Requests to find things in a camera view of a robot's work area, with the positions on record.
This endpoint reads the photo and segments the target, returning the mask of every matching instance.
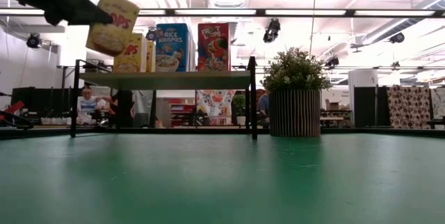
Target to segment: cereal box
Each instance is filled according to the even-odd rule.
[[[197,25],[197,70],[230,70],[230,32],[228,23]]]
[[[189,71],[190,38],[187,24],[156,25],[156,72]]]
[[[156,43],[154,41],[147,41],[147,70],[146,72],[154,72],[155,70],[155,48]]]
[[[130,41],[139,8],[127,0],[99,0],[97,6],[113,17],[113,23],[90,26],[86,47],[109,56],[118,56]]]
[[[210,125],[230,125],[234,94],[235,90],[196,90],[197,111],[207,113]]]
[[[147,40],[142,33],[131,34],[126,50],[114,58],[113,71],[118,73],[145,72]]]

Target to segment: red object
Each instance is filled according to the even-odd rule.
[[[184,100],[183,99],[167,99],[167,102],[170,104],[183,104]]]
[[[228,23],[198,24],[198,71],[230,71]]]
[[[171,127],[187,126],[188,125],[187,117],[175,118],[175,116],[192,113],[194,108],[195,108],[195,105],[190,105],[190,104],[171,104],[170,105],[170,126]]]
[[[17,110],[20,110],[22,107],[24,107],[25,104],[23,104],[23,102],[18,101],[16,102],[14,105],[8,107],[5,112],[6,113],[15,113]]]

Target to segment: black cable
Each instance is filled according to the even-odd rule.
[[[9,95],[9,94],[5,94],[5,93],[0,92],[0,96],[12,97],[13,95]]]

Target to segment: corn pops box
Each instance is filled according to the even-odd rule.
[[[156,25],[156,72],[189,71],[191,35],[185,23]]]
[[[131,34],[126,50],[114,58],[117,73],[145,72],[147,68],[147,40],[142,33]]]
[[[140,9],[127,0],[99,0],[97,6],[113,17],[113,23],[90,26],[86,47],[116,57],[126,50]]]
[[[154,41],[147,41],[147,70],[146,72],[155,72],[155,58],[156,58],[156,43]]]
[[[228,23],[208,23],[197,26],[197,70],[230,70],[230,32]]]

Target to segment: ceiling beam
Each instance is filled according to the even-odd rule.
[[[16,33],[64,33],[64,26],[51,25],[9,25],[8,29]]]
[[[140,9],[139,17],[316,17],[316,18],[444,18],[444,10],[331,8],[167,8]],[[43,17],[29,8],[0,8],[0,16]]]

